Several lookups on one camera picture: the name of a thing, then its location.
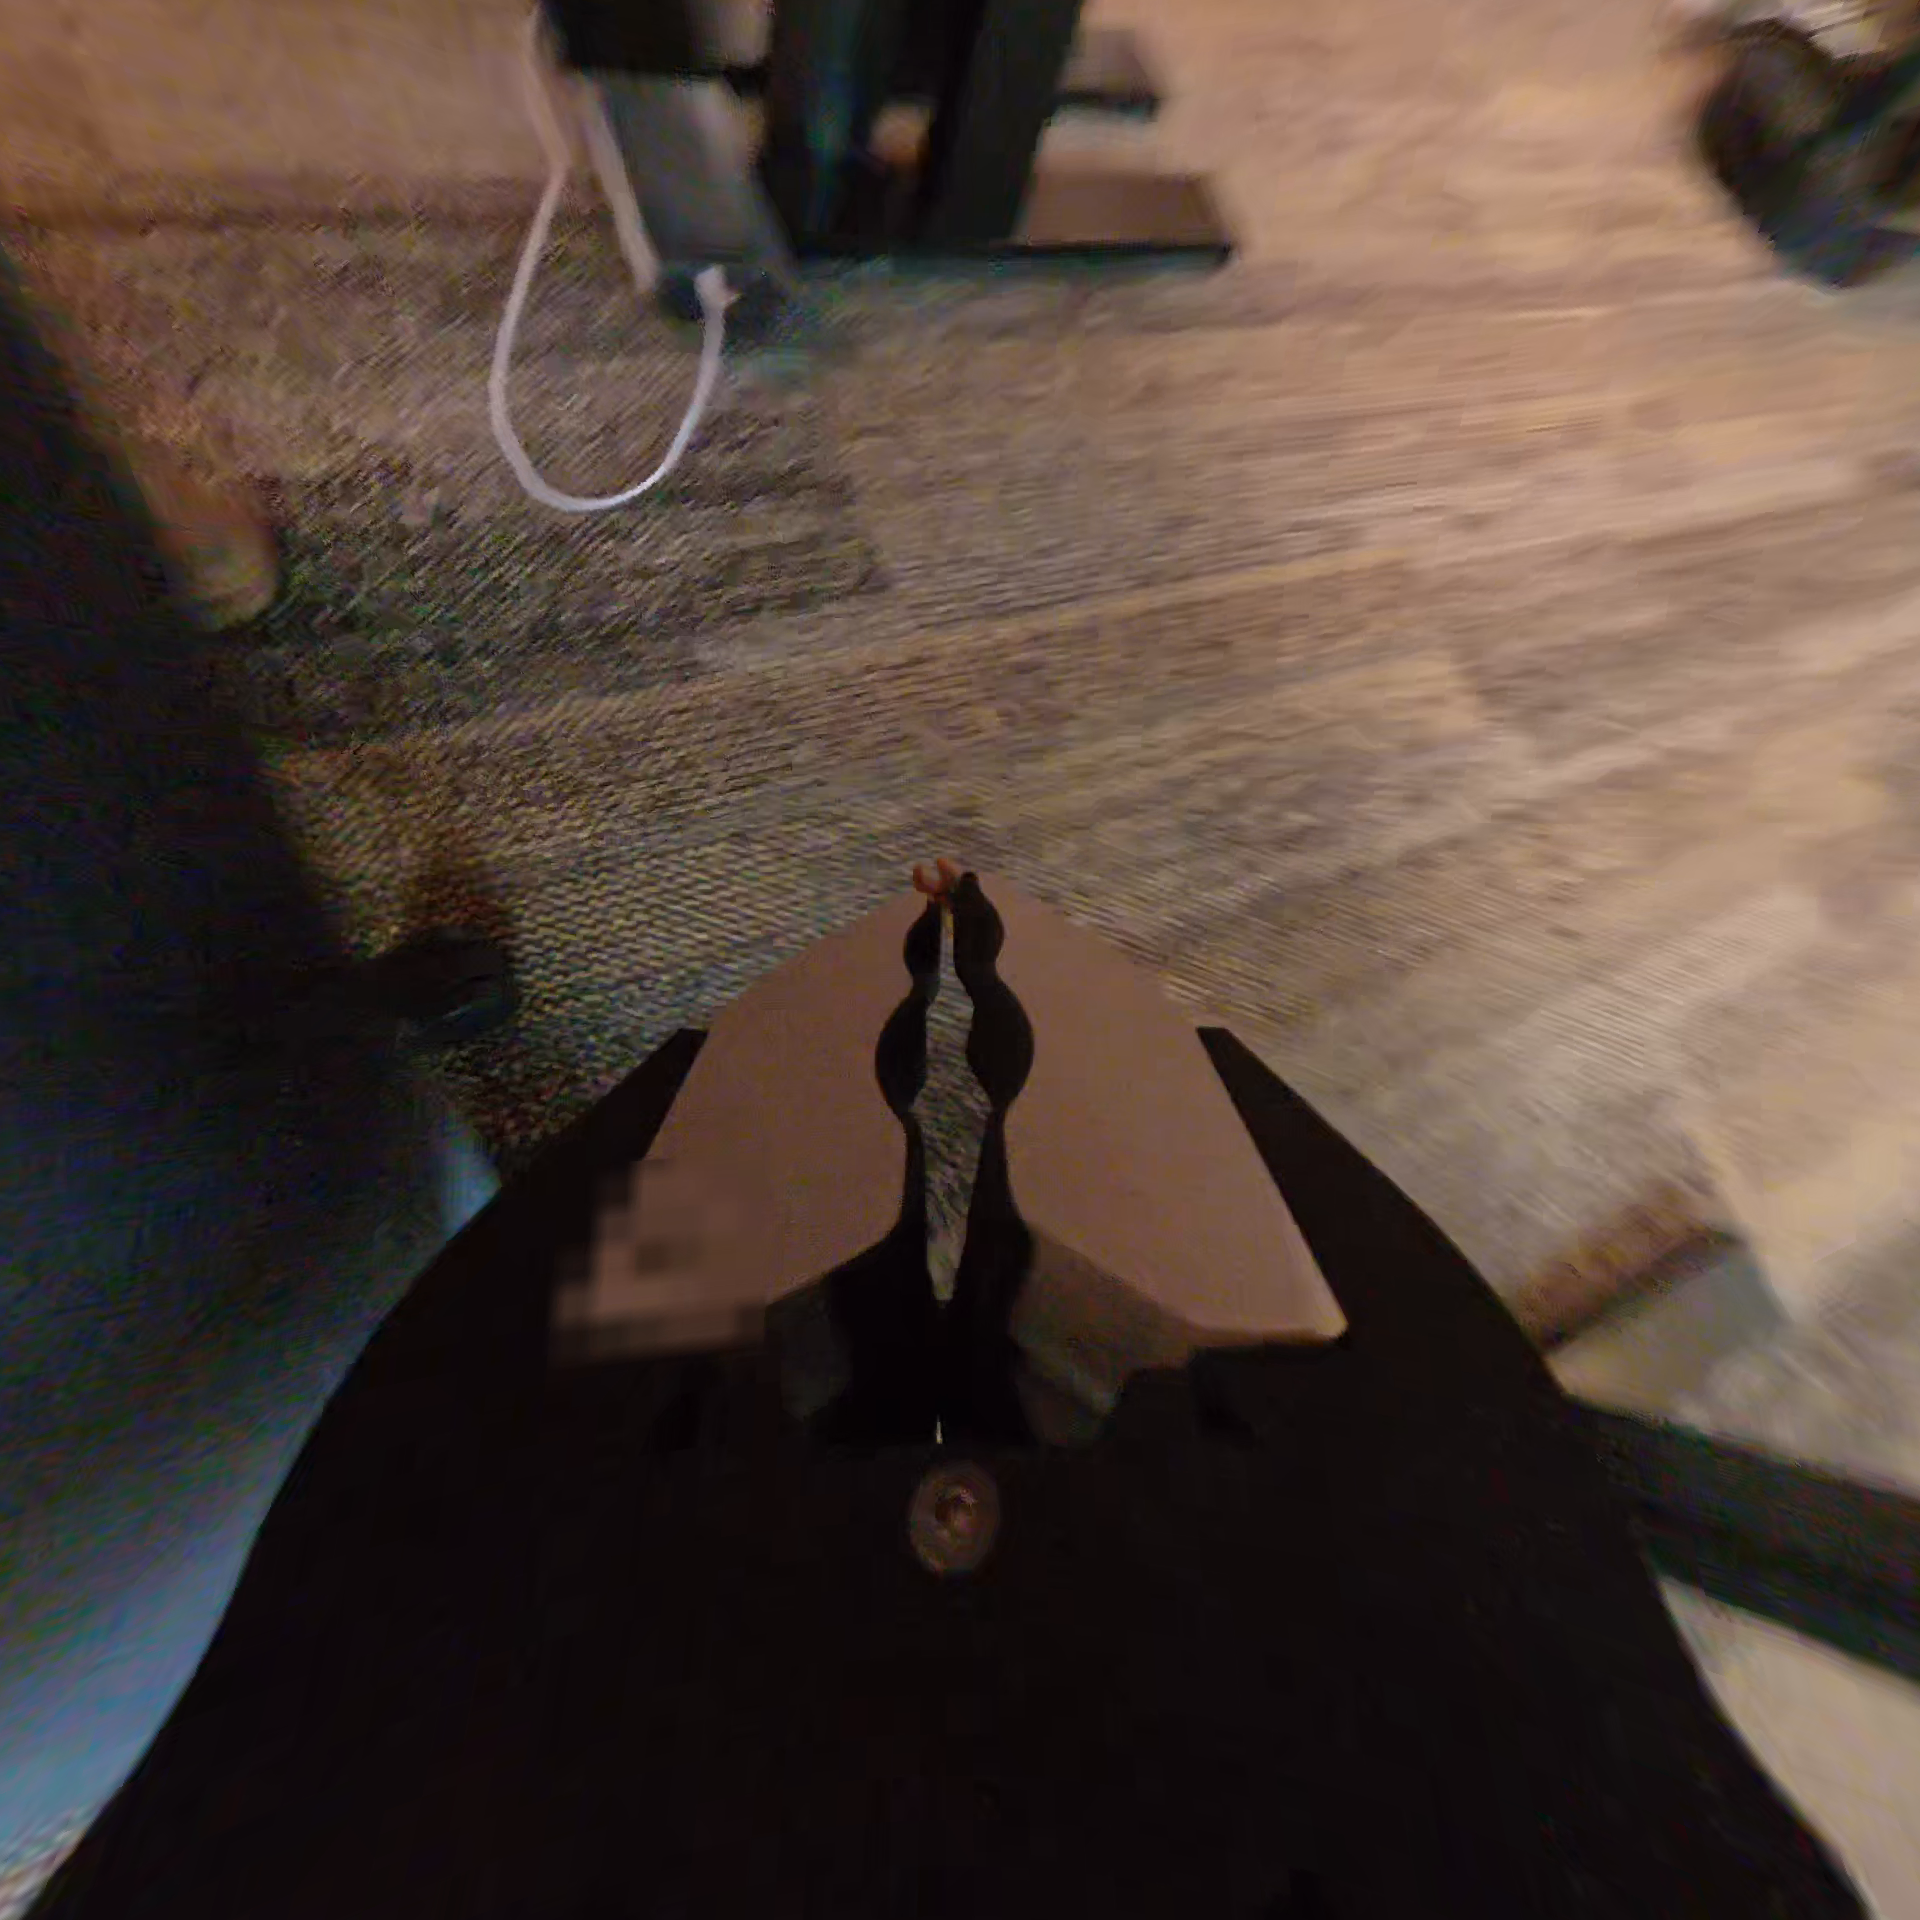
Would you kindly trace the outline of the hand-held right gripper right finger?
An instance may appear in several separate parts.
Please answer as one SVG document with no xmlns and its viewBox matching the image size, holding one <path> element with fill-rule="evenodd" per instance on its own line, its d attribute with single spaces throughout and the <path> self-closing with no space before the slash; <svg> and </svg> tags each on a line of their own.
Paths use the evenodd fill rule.
<svg viewBox="0 0 1920 1920">
<path fill-rule="evenodd" d="M 967 1068 L 986 1105 L 950 1294 L 950 1422 L 1087 1444 L 1123 1387 L 1346 1335 L 1198 1028 L 1002 880 L 950 888 Z"/>
</svg>

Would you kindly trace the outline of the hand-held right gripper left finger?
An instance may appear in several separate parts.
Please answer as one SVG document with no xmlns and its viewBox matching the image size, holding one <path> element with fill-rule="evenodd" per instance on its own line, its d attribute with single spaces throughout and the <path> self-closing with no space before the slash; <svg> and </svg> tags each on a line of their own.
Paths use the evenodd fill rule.
<svg viewBox="0 0 1920 1920">
<path fill-rule="evenodd" d="M 645 1156 L 645 1281 L 664 1323 L 739 1323 L 786 1407 L 915 1407 L 937 1294 L 915 1116 L 941 922 L 901 897 L 712 1018 Z"/>
</svg>

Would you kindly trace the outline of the black chair base leg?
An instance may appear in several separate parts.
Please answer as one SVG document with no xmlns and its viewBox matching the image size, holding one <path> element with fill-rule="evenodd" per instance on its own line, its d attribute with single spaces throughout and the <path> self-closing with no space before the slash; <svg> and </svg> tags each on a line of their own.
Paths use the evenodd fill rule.
<svg viewBox="0 0 1920 1920">
<path fill-rule="evenodd" d="M 1637 1414 L 1575 1403 L 1647 1561 L 1918 1682 L 1918 1499 Z"/>
</svg>

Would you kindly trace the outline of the grey furniture leg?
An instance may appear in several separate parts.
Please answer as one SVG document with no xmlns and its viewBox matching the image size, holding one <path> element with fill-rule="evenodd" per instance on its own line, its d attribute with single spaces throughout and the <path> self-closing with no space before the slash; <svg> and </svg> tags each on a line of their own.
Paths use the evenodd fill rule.
<svg viewBox="0 0 1920 1920">
<path fill-rule="evenodd" d="M 795 315 L 799 276 L 731 88 L 607 74 L 595 102 L 593 166 L 640 291 L 691 326 L 697 279 L 714 270 L 726 342 L 768 346 Z"/>
</svg>

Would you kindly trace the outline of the dark object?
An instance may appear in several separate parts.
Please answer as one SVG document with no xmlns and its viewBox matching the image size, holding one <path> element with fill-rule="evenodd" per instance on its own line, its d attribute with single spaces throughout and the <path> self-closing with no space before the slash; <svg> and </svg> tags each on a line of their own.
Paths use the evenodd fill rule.
<svg viewBox="0 0 1920 1920">
<path fill-rule="evenodd" d="M 1719 74 L 1693 147 L 1789 276 L 1854 294 L 1918 258 L 1914 6 L 1897 32 L 1837 44 L 1806 14 L 1749 12 L 1717 30 Z"/>
</svg>

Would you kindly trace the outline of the black desk frame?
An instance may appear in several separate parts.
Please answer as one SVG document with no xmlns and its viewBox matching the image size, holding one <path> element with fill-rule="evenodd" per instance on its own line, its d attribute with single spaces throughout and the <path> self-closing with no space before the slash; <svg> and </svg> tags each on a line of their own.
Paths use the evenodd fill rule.
<svg viewBox="0 0 1920 1920">
<path fill-rule="evenodd" d="M 1078 2 L 779 2 L 759 180 L 805 263 L 1181 263 L 1234 240 L 1209 180 L 1050 172 L 1086 50 Z"/>
</svg>

